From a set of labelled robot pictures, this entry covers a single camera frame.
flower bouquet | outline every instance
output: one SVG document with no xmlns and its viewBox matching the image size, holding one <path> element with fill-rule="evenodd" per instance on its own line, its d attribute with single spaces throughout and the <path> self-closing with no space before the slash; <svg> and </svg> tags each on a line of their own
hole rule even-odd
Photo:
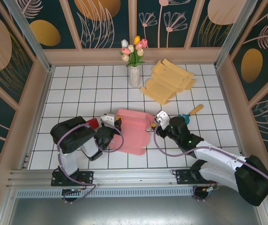
<svg viewBox="0 0 268 225">
<path fill-rule="evenodd" d="M 130 85 L 133 88 L 138 88 L 140 70 L 139 65 L 142 65 L 144 61 L 141 61 L 143 58 L 144 52 L 143 48 L 148 46 L 148 41 L 146 39 L 140 40 L 139 36 L 135 37 L 134 45 L 129 45 L 126 40 L 121 41 L 121 58 L 123 61 L 128 62 L 126 67 L 129 67 L 129 76 L 130 76 Z"/>
</svg>

tulip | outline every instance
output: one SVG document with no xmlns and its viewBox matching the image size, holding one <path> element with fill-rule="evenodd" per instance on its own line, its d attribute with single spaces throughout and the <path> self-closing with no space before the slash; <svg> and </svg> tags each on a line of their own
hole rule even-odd
<svg viewBox="0 0 268 225">
<path fill-rule="evenodd" d="M 148 40 L 147 39 L 141 39 L 142 47 L 146 48 L 148 46 Z"/>
<path fill-rule="evenodd" d="M 134 45 L 136 45 L 138 42 L 140 42 L 140 36 L 136 36 L 134 39 Z"/>
<path fill-rule="evenodd" d="M 130 53 L 134 52 L 134 46 L 133 45 L 129 45 L 128 49 L 130 50 Z"/>
<path fill-rule="evenodd" d="M 122 48 L 121 51 L 126 55 L 130 54 L 130 49 L 128 49 L 128 48 Z"/>
<path fill-rule="evenodd" d="M 141 43 L 141 41 L 139 41 L 139 42 L 136 44 L 135 48 L 136 48 L 136 50 L 142 48 L 142 43 Z"/>
<path fill-rule="evenodd" d="M 143 52 L 143 49 L 142 48 L 139 48 L 139 49 L 137 49 L 137 55 L 138 56 L 143 56 L 143 54 L 144 54 L 144 52 Z"/>
<path fill-rule="evenodd" d="M 125 39 L 121 41 L 122 48 L 127 48 L 128 46 L 129 46 L 129 43 Z"/>
<path fill-rule="evenodd" d="M 125 61 L 125 62 L 128 62 L 129 59 L 130 59 L 129 56 L 126 55 L 126 54 L 123 54 L 123 55 L 121 56 L 121 58 L 122 58 L 122 60 Z"/>
</svg>

yellow handle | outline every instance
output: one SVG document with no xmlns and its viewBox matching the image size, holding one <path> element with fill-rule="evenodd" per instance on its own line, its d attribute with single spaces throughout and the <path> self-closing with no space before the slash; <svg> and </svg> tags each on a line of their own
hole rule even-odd
<svg viewBox="0 0 268 225">
<path fill-rule="evenodd" d="M 195 114 L 195 113 L 197 113 L 199 110 L 201 110 L 203 107 L 204 107 L 204 106 L 203 106 L 202 104 L 198 105 L 195 109 L 193 109 L 193 110 L 189 113 L 189 115 L 192 116 L 193 114 Z"/>
</svg>

metal bracket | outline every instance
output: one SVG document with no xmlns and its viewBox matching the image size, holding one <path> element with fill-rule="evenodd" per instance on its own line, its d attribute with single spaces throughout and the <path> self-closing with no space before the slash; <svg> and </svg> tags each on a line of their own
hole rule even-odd
<svg viewBox="0 0 268 225">
<path fill-rule="evenodd" d="M 93 171 L 80 171 L 77 177 L 77 180 L 85 183 L 92 184 L 93 183 Z M 77 184 L 70 179 L 62 179 L 61 172 L 53 172 L 52 173 L 52 187 L 76 187 L 81 186 L 80 184 Z"/>
<path fill-rule="evenodd" d="M 196 181 L 190 174 L 190 169 L 174 170 L 172 173 L 177 178 L 177 184 L 210 184 L 208 180 Z"/>
</svg>

white tiled floor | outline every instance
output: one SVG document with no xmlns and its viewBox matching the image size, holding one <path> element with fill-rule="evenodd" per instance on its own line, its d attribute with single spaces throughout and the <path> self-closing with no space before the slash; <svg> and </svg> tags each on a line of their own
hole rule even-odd
<svg viewBox="0 0 268 225">
<path fill-rule="evenodd" d="M 154 65 L 141 67 L 141 84 L 151 78 Z M 197 79 L 191 90 L 178 93 L 166 105 L 160 105 L 144 96 L 140 90 L 128 85 L 125 66 L 56 67 L 45 104 L 44 114 L 32 152 L 29 169 L 55 169 L 58 166 L 56 146 L 50 135 L 51 128 L 59 122 L 75 116 L 85 120 L 115 113 L 118 109 L 130 109 L 154 115 L 160 109 L 171 116 L 188 114 L 194 107 L 204 108 L 190 117 L 188 128 L 211 144 L 239 154 L 230 118 L 213 65 L 179 65 L 195 73 Z M 157 137 L 157 142 L 167 153 L 181 151 L 174 141 Z M 167 157 L 156 149 L 153 136 L 147 152 L 142 156 L 123 152 L 103 153 L 90 162 L 82 151 L 77 151 L 80 169 L 162 168 L 191 166 L 196 160 L 191 156 Z"/>
</svg>

